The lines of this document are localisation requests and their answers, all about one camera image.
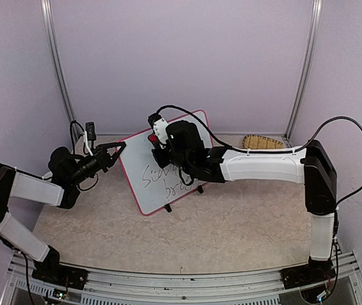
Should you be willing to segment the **red black whiteboard eraser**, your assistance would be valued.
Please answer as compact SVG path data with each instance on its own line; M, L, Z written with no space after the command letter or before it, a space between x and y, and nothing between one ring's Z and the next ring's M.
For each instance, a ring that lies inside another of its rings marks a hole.
M151 143L157 143L157 142L158 142L158 139L157 139L156 135L153 134L153 133L148 136L148 139L149 139L149 141L150 141Z

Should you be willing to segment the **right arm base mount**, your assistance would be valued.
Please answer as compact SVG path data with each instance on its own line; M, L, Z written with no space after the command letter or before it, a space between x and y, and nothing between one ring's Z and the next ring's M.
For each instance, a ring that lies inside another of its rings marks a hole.
M337 272L331 259L315 261L309 257L308 263L284 268L280 274L284 288L291 289L332 279L336 277Z

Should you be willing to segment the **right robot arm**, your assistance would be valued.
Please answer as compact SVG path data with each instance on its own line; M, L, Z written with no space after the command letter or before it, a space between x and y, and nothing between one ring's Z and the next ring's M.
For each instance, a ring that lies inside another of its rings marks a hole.
M149 118L153 157L160 168L174 165L192 181L280 180L305 187L305 207L311 215L309 263L302 269L309 282L327 272L335 236L337 173L321 143L291 149L242 150L226 144L206 148L195 123L168 123Z

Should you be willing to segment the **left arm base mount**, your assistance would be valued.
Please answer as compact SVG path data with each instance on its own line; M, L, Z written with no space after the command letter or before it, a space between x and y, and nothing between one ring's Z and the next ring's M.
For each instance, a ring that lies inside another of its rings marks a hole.
M43 261L34 261L32 277L54 285L83 290L88 278L88 271L62 265L59 252L53 247L49 247Z

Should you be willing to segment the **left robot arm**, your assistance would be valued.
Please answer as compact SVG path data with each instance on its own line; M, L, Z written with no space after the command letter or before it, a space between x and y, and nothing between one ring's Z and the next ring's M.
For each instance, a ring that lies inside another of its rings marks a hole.
M57 262L59 253L36 237L26 221L13 215L10 204L21 202L69 210L84 191L81 183L96 178L99 172L107 172L125 147L124 142L99 144L86 156L59 147L50 156L49 179L0 163L0 239L41 264L41 272L50 281L62 281L66 268Z

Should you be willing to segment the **pink framed whiteboard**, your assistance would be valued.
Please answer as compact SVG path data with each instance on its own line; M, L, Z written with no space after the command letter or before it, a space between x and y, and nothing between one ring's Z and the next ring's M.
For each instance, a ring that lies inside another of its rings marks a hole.
M199 180L191 184L190 176L184 173L180 177L174 165L160 168L151 152L150 134L149 129L125 137L122 142L126 147L120 154L123 172L142 215L151 215L205 184Z

